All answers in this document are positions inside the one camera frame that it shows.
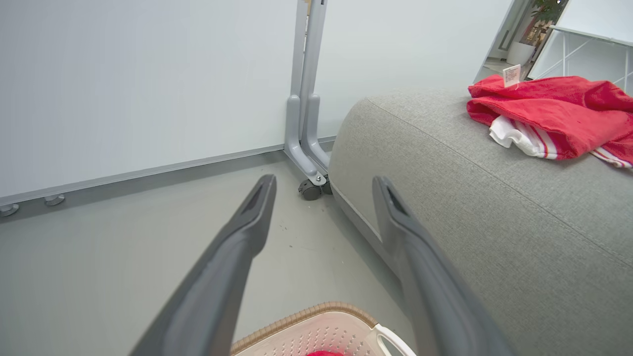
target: brown woven basket rim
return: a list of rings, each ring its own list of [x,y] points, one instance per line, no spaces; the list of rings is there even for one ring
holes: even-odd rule
[[[263,327],[253,334],[236,341],[233,346],[231,346],[231,356],[236,355],[245,349],[255,345],[256,343],[264,340],[265,338],[277,334],[279,331],[291,327],[295,324],[299,324],[302,321],[308,320],[309,318],[323,314],[327,312],[343,312],[347,314],[351,314],[359,319],[361,319],[367,326],[373,328],[378,324],[376,319],[374,319],[371,315],[367,314],[365,311],[356,308],[355,306],[342,302],[327,302],[321,303],[319,305],[315,305],[314,307],[304,309],[298,313],[292,314],[289,317],[285,317],[279,321],[276,321],[270,324],[267,327]]]

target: round gray foot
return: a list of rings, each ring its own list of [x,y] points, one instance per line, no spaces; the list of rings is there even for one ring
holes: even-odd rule
[[[63,194],[49,195],[44,197],[44,204],[46,204],[47,207],[52,207],[61,203],[64,199],[66,199],[66,197]]]
[[[5,217],[13,215],[18,211],[18,209],[20,209],[20,206],[17,204],[3,205],[0,207],[0,216]]]
[[[330,179],[325,175],[325,184],[321,186],[324,194],[332,194],[332,186],[330,186]]]
[[[299,185],[299,194],[305,200],[317,200],[321,196],[321,188],[312,184],[309,179],[301,182]]]

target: red and white striped fabric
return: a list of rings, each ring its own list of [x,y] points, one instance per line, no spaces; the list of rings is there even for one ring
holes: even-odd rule
[[[468,113],[506,148],[551,160],[591,153],[633,167],[633,98],[610,82],[557,77],[505,88],[493,75],[468,90]]]

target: gray fabric upholstery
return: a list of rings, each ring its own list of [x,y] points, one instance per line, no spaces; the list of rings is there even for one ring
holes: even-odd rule
[[[468,99],[398,91],[356,104],[329,170],[344,211],[388,259],[371,190],[386,175],[520,355],[631,354],[632,172],[502,148]]]

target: white plant pot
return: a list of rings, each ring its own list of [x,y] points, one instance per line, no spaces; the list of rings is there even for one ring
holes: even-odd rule
[[[508,59],[506,62],[514,65],[524,65],[530,60],[530,57],[534,54],[535,49],[535,46],[530,46],[529,44],[512,42],[510,49],[508,50]]]

